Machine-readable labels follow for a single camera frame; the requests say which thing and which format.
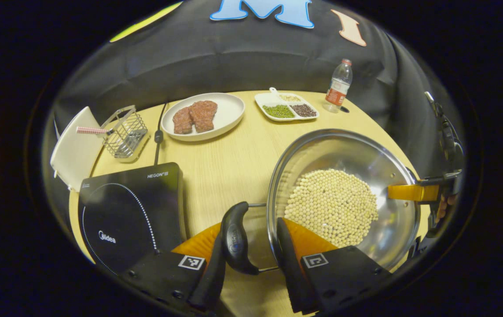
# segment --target blue letter m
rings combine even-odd
[[[282,6],[281,13],[275,15],[275,19],[307,29],[314,27],[314,23],[308,19],[310,0],[222,0],[220,10],[211,14],[210,19],[233,20],[245,18],[247,12],[242,10],[242,2],[245,2],[258,18],[266,18],[276,8]]]

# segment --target table surface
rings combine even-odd
[[[221,136],[198,142],[181,142],[164,134],[158,163],[176,162],[183,171],[187,237],[221,221],[224,213],[236,203],[266,202],[271,174],[279,157],[295,139],[313,130],[337,128],[365,135],[386,147],[418,177],[417,171],[394,140],[350,101],[345,100],[343,103],[350,111],[348,114],[342,111],[333,114],[322,107],[325,94],[293,92],[312,104],[318,110],[319,117],[310,121],[275,122],[265,117],[255,103],[255,95],[264,92],[268,91],[230,92],[245,102],[246,109],[241,122]],[[177,102],[169,103],[167,108]],[[162,107],[159,105],[138,112],[151,136],[158,126]],[[153,165],[156,144],[152,138],[145,145],[140,158],[130,164],[118,162],[102,149],[91,176]],[[78,196],[78,193],[70,192],[72,231],[83,253],[93,261],[79,229]],[[428,229],[429,206],[422,205],[421,209],[417,236],[423,236]],[[267,238],[265,208],[251,208],[244,217],[244,227],[250,242],[250,260],[258,267],[276,266]],[[238,273],[227,265],[220,299],[223,303],[221,315],[295,315],[288,299],[284,275],[278,270],[251,276]]]

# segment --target red and white straw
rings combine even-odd
[[[76,132],[82,134],[103,134],[109,132],[109,130],[99,128],[88,128],[86,126],[78,126]]]

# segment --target stainless steel pot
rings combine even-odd
[[[368,236],[356,245],[385,269],[392,269],[414,242],[420,223],[419,206],[412,201],[388,199],[388,185],[415,184],[414,174],[390,151],[363,135],[338,129],[317,130],[296,139],[283,153],[273,171],[267,197],[267,229],[277,264],[283,263],[277,237],[277,218],[284,216],[288,197],[302,175],[312,170],[336,169],[366,182],[377,196],[378,220]],[[233,206],[222,220],[223,251],[233,269],[258,274],[247,257],[243,215],[251,204]]]

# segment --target plastic water bottle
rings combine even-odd
[[[353,71],[351,70],[351,61],[341,60],[341,64],[334,70],[331,76],[330,88],[326,93],[326,103],[323,107],[330,112],[338,112],[343,100],[347,96],[347,91],[353,80]]]

